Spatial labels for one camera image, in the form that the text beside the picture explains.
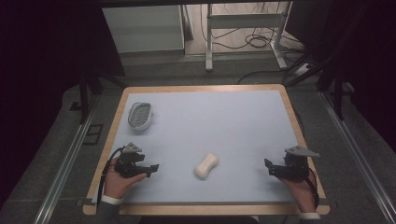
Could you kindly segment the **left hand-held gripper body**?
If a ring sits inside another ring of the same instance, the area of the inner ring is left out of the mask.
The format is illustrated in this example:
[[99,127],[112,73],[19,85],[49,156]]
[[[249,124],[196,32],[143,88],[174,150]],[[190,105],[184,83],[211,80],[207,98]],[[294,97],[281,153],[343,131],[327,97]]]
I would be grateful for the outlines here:
[[136,165],[137,162],[143,161],[144,159],[145,155],[142,154],[142,149],[134,143],[129,143],[121,150],[114,170],[124,178],[144,174],[146,172],[145,168]]

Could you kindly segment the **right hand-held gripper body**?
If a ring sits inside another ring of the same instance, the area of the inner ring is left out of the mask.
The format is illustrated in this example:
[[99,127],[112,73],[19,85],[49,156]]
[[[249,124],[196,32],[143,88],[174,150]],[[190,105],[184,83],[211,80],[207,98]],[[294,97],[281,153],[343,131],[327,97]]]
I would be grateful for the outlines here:
[[302,146],[286,148],[285,152],[284,162],[286,171],[283,174],[283,178],[294,182],[301,182],[309,177],[309,165],[307,161],[309,157],[320,157],[317,152]]

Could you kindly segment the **grey soap dish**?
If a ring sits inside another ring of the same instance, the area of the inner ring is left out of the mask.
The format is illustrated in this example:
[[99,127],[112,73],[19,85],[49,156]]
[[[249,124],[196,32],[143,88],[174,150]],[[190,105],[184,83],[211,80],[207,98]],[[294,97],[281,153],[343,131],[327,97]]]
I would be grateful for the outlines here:
[[152,115],[151,104],[134,103],[128,115],[128,123],[135,131],[143,131],[149,127]]

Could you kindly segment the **cream soap bar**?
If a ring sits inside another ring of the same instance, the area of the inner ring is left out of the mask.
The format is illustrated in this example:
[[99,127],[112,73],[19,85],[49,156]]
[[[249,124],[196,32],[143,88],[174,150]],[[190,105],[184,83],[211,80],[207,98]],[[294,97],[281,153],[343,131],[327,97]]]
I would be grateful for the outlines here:
[[194,173],[201,179],[206,179],[210,171],[219,163],[219,157],[213,153],[207,153],[202,161],[195,166]]

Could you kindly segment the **person's left hand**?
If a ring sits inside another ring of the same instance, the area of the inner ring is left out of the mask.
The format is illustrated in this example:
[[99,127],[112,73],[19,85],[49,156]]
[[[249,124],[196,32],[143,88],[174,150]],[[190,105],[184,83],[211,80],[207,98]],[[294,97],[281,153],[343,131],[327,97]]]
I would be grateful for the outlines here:
[[104,194],[114,199],[122,199],[130,187],[147,177],[146,174],[136,175],[130,178],[120,176],[114,169],[117,159],[113,159],[106,172]]

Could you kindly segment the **person's right hand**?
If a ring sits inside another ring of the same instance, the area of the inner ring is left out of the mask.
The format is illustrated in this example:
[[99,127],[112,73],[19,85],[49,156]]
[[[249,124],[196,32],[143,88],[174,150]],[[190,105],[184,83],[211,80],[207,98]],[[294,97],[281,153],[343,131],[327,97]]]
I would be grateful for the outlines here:
[[316,213],[315,196],[306,181],[297,183],[282,178],[280,181],[289,189],[301,213]]

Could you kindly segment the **wooden table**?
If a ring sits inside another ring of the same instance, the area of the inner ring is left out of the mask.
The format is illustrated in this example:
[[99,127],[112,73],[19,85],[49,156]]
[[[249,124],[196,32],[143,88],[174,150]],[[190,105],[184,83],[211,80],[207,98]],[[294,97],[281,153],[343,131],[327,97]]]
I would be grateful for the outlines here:
[[[280,84],[264,85],[219,85],[219,86],[164,86],[164,87],[131,87],[123,91],[120,103],[113,119],[106,144],[97,167],[104,168],[106,160],[116,149],[111,149],[120,120],[126,118],[131,106],[126,104],[130,93],[163,93],[163,92],[196,92],[196,91],[279,91],[291,126],[297,138],[297,145],[304,145],[305,140],[294,114],[285,88]],[[280,203],[126,203],[121,207],[124,215],[138,216],[258,216],[258,215],[294,215],[297,206],[291,198]]]

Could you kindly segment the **light blue table mat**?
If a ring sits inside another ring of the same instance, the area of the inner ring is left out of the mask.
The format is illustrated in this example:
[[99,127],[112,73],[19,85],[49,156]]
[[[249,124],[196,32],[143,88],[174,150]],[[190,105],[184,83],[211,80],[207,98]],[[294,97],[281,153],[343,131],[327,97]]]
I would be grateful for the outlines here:
[[[130,93],[126,104],[149,103],[148,128],[120,120],[111,149],[134,143],[143,165],[159,164],[133,185],[126,203],[280,203],[288,189],[269,175],[264,160],[280,164],[297,138],[279,91]],[[206,179],[194,173],[207,153],[219,163]]]

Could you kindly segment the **black stand legs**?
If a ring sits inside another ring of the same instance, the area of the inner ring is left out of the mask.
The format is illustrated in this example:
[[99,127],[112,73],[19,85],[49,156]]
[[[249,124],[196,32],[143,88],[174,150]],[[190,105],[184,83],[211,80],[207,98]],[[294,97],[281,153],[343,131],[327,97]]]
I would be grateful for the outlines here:
[[79,101],[73,102],[70,110],[80,112],[80,124],[83,124],[85,121],[87,121],[90,114],[88,91],[90,91],[94,96],[100,95],[104,92],[104,86],[100,81],[101,78],[104,78],[105,80],[115,84],[122,89],[128,87],[126,83],[122,82],[116,77],[113,77],[97,69],[93,70],[90,73],[81,72],[78,78]]

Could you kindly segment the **white power strip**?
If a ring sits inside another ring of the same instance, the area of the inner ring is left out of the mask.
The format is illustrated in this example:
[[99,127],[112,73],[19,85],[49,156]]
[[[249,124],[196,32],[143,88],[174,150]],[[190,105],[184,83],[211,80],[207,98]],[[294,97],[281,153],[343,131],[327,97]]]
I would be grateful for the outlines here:
[[302,74],[304,74],[305,72],[307,72],[308,70],[310,70],[312,68],[312,65],[310,63],[304,63],[303,65],[301,65],[298,69],[296,69],[293,74],[297,77],[301,76]]

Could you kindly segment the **black curtain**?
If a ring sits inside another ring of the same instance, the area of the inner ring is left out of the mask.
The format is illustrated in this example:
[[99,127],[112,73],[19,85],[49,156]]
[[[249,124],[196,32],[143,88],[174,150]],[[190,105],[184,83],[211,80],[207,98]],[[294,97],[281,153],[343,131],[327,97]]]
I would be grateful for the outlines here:
[[321,62],[335,50],[360,3],[367,8],[337,67],[354,88],[351,102],[396,152],[396,0],[297,0],[286,31]]
[[121,76],[103,10],[85,0],[0,0],[0,208],[39,150],[64,92]]

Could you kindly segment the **white cabinet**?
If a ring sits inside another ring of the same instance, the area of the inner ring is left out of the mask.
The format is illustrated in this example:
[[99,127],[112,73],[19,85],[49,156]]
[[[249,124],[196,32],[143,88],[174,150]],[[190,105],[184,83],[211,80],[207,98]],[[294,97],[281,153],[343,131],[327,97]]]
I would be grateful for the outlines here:
[[118,53],[182,50],[180,6],[102,9]]

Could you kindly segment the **white metal stand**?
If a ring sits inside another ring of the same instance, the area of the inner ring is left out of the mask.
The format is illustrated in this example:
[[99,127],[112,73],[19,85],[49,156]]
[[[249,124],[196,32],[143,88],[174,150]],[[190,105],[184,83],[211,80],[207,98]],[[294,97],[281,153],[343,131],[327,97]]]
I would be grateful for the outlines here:
[[281,70],[286,70],[287,65],[280,53],[280,39],[284,32],[288,14],[290,12],[291,1],[278,0],[286,5],[281,12],[276,13],[250,13],[250,14],[214,14],[211,4],[207,4],[206,9],[206,49],[205,49],[205,70],[213,70],[213,41],[212,31],[219,29],[238,28],[273,28],[275,38],[269,42],[272,52],[276,57],[277,64]]

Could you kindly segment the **aluminium floor rail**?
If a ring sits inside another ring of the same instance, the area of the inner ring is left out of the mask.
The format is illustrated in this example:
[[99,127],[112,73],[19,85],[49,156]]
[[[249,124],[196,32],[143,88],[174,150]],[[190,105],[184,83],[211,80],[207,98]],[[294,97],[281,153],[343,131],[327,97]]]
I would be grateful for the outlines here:
[[375,175],[375,172],[371,168],[369,162],[363,156],[360,147],[355,141],[355,138],[352,136],[346,123],[335,113],[331,98],[326,93],[321,91],[318,93],[318,95],[322,99],[328,114],[330,115],[337,131],[344,140],[353,161],[356,163],[367,187],[372,192],[375,202],[377,203],[386,221],[388,224],[396,224],[396,206],[389,197],[389,194],[386,192],[382,183],[379,181],[378,177]]
[[40,208],[38,209],[33,224],[48,224],[50,222],[50,218],[54,212],[58,200],[60,199],[65,183],[71,173],[85,135],[92,123],[92,118],[94,116],[99,99],[99,96],[92,97],[92,100],[89,104],[88,116],[83,121],[83,123],[78,126],[78,131],[75,134],[70,147],[66,151],[60,168],[58,169],[58,172],[49,187],[49,191]]

